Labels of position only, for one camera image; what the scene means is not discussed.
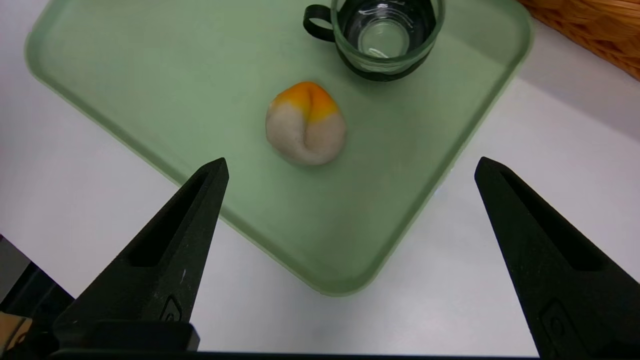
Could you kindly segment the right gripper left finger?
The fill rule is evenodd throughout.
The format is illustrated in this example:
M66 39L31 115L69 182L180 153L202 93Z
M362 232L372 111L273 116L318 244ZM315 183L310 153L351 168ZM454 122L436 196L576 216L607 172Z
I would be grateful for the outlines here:
M224 158L201 166L55 324L188 322L228 182Z

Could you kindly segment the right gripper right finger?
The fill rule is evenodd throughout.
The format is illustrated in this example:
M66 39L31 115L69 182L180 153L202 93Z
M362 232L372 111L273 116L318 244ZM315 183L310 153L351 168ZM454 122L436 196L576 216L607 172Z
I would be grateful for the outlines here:
M638 281L507 166L474 180L539 357L637 360Z

